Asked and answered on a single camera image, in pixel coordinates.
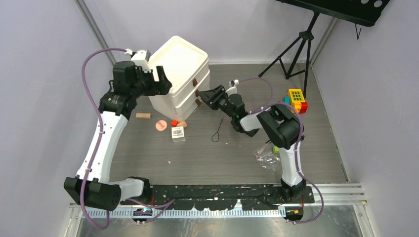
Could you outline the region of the black hair loop tool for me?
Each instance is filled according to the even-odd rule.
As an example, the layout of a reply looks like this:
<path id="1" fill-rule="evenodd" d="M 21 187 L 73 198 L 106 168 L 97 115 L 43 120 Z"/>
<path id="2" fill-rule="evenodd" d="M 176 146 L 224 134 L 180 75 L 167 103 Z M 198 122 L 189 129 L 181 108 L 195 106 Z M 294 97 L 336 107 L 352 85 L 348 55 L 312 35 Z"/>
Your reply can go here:
<path id="1" fill-rule="evenodd" d="M 221 126 L 223 124 L 223 121 L 224 121 L 224 118 L 222 118 L 220 120 L 220 123 L 218 125 L 217 131 L 211 137 L 211 141 L 214 142 L 214 143 L 218 142 L 219 139 L 220 139 L 220 134 L 219 133 L 220 133 L 220 129 L 221 129 Z"/>

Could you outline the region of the red toy block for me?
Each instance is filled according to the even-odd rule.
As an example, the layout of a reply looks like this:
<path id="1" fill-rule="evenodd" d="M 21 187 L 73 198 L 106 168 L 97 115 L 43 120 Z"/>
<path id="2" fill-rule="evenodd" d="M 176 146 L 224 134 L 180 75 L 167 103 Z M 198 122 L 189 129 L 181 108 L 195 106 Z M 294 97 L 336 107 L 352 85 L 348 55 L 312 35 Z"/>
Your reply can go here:
<path id="1" fill-rule="evenodd" d="M 301 102 L 301 107 L 300 107 L 299 113 L 304 114 L 304 113 L 306 113 L 307 109 L 308 109 L 308 103 L 307 102 Z"/>

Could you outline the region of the teal wooden block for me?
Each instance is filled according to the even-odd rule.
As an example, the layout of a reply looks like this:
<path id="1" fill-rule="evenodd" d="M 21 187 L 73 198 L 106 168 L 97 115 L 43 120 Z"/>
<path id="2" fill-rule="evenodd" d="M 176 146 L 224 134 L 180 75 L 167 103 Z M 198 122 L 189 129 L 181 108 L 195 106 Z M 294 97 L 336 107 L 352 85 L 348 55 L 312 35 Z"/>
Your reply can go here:
<path id="1" fill-rule="evenodd" d="M 284 102 L 287 104 L 291 104 L 291 98 L 289 96 L 284 97 Z"/>

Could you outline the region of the white barcode box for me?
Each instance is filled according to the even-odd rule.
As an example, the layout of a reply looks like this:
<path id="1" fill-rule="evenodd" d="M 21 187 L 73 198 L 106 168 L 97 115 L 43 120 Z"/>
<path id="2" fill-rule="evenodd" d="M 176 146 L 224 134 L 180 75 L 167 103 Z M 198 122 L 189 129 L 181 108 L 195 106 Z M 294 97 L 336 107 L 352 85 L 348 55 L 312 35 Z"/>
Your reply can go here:
<path id="1" fill-rule="evenodd" d="M 183 142 L 185 141 L 184 127 L 172 127 L 171 128 L 171 138 L 173 142 Z"/>

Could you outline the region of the yellow toy block house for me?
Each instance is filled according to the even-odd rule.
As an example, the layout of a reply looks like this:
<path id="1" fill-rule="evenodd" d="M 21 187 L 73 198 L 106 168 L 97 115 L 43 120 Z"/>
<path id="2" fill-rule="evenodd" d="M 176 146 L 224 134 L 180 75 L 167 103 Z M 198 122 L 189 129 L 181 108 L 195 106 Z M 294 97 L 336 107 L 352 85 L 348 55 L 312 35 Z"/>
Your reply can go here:
<path id="1" fill-rule="evenodd" d="M 291 98 L 291 105 L 299 113 L 301 102 L 306 102 L 302 90 L 297 88 L 290 88 L 287 92 L 287 95 Z"/>

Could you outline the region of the pink powder puff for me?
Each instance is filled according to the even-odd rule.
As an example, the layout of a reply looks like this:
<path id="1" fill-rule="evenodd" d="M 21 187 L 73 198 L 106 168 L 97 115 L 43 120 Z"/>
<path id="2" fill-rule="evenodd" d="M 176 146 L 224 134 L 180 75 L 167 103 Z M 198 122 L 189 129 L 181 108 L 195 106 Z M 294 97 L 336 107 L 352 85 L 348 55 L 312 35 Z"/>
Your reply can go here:
<path id="1" fill-rule="evenodd" d="M 165 120 L 159 120 L 155 124 L 155 129 L 157 131 L 165 131 L 168 127 L 168 123 Z"/>

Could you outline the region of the black music stand tray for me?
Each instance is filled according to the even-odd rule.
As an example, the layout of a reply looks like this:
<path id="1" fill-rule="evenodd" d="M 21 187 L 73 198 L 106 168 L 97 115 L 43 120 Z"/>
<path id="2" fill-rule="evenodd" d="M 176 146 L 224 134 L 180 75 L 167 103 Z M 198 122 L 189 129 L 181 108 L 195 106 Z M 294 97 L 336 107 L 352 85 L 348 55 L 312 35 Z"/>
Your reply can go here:
<path id="1" fill-rule="evenodd" d="M 328 15 L 357 25 L 372 27 L 390 0 L 282 0 L 320 14 Z"/>

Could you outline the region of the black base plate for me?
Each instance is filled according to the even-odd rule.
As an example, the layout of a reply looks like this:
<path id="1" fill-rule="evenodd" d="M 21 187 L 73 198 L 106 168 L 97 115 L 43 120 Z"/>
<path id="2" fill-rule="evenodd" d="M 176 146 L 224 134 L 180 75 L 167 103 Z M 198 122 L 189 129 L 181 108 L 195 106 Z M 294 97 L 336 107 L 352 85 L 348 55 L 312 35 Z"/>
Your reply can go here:
<path id="1" fill-rule="evenodd" d="M 294 196 L 286 197 L 281 186 L 273 184 L 234 185 L 152 185 L 134 200 L 153 205 L 174 201 L 169 210 L 270 210 L 282 204 L 312 204 L 315 202 L 310 186 Z"/>

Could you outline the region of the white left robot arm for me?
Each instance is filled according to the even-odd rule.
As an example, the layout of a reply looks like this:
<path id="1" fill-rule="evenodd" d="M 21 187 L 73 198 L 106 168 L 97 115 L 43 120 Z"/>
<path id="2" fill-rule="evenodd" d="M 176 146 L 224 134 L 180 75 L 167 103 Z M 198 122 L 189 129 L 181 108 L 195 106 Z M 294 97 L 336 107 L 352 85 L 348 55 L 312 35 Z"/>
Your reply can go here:
<path id="1" fill-rule="evenodd" d="M 130 176 L 111 182 L 112 159 L 132 110 L 140 96 L 167 95 L 172 87 L 163 66 L 150 71 L 132 61 L 120 61 L 113 66 L 109 90 L 93 104 L 97 125 L 85 160 L 74 177 L 67 177 L 64 189 L 82 208 L 113 211 L 122 201 L 147 204 L 152 188 L 147 178 Z"/>

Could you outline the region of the clear plastic bag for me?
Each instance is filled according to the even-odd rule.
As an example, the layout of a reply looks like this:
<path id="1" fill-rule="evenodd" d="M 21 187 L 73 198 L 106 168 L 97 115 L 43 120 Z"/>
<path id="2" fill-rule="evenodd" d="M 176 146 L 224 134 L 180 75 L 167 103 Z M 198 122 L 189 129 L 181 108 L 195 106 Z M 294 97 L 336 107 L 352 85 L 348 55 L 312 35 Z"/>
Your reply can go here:
<path id="1" fill-rule="evenodd" d="M 253 151 L 253 155 L 262 168 L 278 171 L 281 168 L 280 153 L 273 153 L 274 145 L 271 142 L 266 143 Z"/>

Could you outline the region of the beige makeup sponge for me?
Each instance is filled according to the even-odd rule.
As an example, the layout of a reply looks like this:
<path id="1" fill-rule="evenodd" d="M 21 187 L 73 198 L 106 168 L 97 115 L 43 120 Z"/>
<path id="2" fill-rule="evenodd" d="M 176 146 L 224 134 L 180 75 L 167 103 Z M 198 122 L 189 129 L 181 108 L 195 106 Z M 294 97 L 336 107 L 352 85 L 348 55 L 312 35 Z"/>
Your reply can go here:
<path id="1" fill-rule="evenodd" d="M 177 124 L 177 126 L 178 127 L 184 127 L 184 128 L 187 128 L 187 123 L 186 123 L 186 121 L 180 121 L 178 124 Z"/>

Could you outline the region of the tan wooden block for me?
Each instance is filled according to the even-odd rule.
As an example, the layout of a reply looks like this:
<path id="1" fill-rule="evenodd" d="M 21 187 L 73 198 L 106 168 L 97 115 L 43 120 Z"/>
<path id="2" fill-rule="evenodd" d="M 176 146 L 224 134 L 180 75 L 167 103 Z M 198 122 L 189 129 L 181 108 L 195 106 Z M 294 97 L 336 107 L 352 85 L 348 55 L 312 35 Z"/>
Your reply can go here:
<path id="1" fill-rule="evenodd" d="M 151 114 L 150 113 L 136 113 L 135 117 L 137 119 L 150 119 L 151 118 Z"/>

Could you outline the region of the white drawer organizer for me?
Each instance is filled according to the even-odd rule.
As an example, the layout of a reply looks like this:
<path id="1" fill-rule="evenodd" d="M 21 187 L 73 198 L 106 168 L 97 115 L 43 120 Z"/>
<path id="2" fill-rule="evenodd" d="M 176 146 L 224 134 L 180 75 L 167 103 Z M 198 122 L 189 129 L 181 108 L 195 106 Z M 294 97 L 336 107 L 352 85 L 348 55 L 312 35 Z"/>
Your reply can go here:
<path id="1" fill-rule="evenodd" d="M 157 78 L 162 66 L 172 87 L 167 95 L 150 96 L 153 108 L 171 120 L 186 120 L 201 104 L 198 91 L 209 90 L 208 54 L 180 36 L 171 37 L 149 59 Z"/>

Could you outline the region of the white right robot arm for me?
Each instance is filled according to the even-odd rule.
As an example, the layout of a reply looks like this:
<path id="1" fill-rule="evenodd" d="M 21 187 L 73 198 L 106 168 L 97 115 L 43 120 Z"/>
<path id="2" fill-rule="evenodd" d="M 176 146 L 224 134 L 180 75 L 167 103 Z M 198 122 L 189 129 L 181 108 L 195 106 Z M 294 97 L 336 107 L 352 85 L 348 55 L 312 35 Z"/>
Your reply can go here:
<path id="1" fill-rule="evenodd" d="M 200 92 L 201 100 L 212 110 L 222 110 L 235 131 L 250 137 L 263 129 L 269 141 L 280 150 L 282 177 L 280 191 L 284 200 L 296 202 L 306 186 L 299 168 L 299 143 L 304 131 L 301 118 L 289 104 L 277 102 L 259 112 L 247 112 L 241 95 L 223 90 Z"/>

